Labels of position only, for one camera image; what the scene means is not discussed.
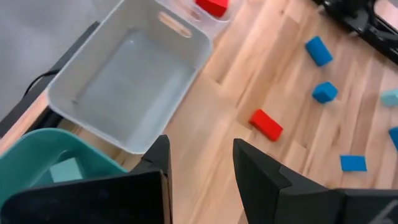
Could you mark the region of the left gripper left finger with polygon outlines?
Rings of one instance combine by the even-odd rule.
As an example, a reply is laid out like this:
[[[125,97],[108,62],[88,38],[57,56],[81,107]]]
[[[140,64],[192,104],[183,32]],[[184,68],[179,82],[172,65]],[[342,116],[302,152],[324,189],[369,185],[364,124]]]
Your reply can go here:
[[[132,171],[14,194],[0,224],[172,224],[170,141],[160,135]]]

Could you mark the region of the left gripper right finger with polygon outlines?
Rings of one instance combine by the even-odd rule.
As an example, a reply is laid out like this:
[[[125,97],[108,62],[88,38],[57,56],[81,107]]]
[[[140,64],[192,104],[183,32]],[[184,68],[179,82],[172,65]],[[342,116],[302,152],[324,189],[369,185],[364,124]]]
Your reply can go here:
[[[328,189],[239,138],[233,164],[249,224],[398,224],[398,190]]]

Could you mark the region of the long teal block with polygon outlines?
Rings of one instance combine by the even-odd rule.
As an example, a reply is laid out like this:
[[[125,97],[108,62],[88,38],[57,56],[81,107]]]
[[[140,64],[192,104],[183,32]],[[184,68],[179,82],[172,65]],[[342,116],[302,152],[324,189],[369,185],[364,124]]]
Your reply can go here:
[[[49,171],[55,183],[80,180],[83,178],[79,165],[74,157],[53,165]]]

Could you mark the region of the red rectangular block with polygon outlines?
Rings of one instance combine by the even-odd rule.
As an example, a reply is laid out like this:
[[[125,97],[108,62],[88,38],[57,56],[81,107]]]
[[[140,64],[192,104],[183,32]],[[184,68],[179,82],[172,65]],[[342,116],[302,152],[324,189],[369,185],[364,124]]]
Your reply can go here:
[[[277,141],[283,132],[283,127],[261,109],[252,114],[249,124],[254,126],[270,141]]]
[[[214,17],[222,17],[228,10],[229,0],[195,0],[195,4]]]

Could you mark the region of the blue triangular block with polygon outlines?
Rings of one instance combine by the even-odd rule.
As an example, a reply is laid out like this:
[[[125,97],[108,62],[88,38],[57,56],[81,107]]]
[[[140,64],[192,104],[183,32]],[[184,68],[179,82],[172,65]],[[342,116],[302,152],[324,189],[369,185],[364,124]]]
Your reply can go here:
[[[341,170],[343,172],[366,172],[366,158],[359,155],[341,155]]]

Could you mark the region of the blue cube block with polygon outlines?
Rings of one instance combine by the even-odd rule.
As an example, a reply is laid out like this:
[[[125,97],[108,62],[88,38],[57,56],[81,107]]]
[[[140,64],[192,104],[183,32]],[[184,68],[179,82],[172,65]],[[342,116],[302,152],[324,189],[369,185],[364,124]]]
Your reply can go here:
[[[317,85],[313,92],[312,97],[319,103],[325,104],[333,101],[338,94],[338,89],[330,82],[323,82]]]

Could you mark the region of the teal cube block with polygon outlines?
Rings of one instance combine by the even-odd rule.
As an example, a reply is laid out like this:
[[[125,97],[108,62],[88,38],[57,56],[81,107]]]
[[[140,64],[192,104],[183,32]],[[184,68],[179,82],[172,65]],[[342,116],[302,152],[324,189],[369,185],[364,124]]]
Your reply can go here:
[[[398,89],[388,90],[381,94],[381,102],[384,106],[398,106]]]

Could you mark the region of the blue cylinder block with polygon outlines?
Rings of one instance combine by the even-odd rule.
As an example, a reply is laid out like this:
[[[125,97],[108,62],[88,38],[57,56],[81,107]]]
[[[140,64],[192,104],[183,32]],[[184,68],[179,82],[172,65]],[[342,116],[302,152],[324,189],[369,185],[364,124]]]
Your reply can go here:
[[[319,67],[325,66],[333,60],[333,56],[319,36],[313,37],[305,44],[305,49]]]

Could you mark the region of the teal plastic bin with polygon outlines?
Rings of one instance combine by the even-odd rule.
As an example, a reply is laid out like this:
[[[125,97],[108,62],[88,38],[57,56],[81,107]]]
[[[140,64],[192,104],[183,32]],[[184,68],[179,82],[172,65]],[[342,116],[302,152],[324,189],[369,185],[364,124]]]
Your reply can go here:
[[[105,153],[68,131],[37,129],[23,135],[0,156],[0,207],[22,190],[56,184],[49,169],[73,157],[83,176],[81,180],[127,172]]]

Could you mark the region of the white plastic bin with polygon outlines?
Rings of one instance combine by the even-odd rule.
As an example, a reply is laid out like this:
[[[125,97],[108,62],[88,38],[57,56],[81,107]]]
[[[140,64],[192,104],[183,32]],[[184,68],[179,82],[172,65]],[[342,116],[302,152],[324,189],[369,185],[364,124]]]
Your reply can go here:
[[[143,154],[161,135],[213,50],[160,0],[121,0],[51,81],[56,113]]]

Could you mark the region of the clear plastic bin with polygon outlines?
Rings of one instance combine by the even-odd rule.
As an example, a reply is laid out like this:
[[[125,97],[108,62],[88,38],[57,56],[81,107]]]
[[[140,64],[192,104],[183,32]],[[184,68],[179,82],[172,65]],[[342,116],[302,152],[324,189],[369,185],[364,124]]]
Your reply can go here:
[[[178,16],[187,20],[208,37],[215,39],[234,19],[243,0],[229,0],[228,9],[221,17],[214,17],[195,3],[195,0],[156,0]]]

